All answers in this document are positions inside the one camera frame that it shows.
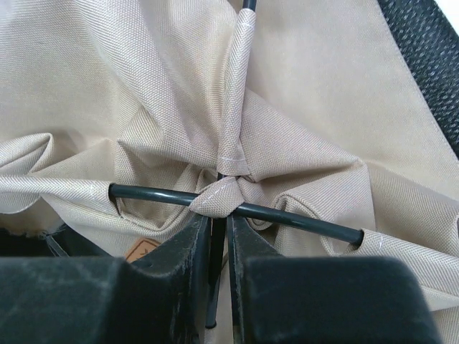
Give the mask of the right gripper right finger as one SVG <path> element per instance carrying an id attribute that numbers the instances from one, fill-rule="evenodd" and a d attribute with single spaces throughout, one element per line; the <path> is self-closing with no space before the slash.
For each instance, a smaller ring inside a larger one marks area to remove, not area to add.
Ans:
<path id="1" fill-rule="evenodd" d="M 227 219 L 236 343 L 439 343 L 413 273 L 389 257 L 287 258 Z"/>

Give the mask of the beige fabric pet tent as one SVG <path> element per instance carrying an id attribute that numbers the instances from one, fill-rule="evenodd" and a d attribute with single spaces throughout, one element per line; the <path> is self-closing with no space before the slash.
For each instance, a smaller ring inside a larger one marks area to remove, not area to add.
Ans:
<path id="1" fill-rule="evenodd" d="M 458 341 L 458 39 L 428 1 L 3 1 L 1 227 L 114 255 L 200 193 L 363 229 Z"/>

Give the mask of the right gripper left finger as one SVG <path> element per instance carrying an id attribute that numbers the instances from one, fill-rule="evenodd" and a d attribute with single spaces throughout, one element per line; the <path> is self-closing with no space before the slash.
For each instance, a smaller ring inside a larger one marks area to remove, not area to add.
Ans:
<path id="1" fill-rule="evenodd" d="M 134 262 L 1 233 L 3 343 L 202 343 L 210 220 Z"/>

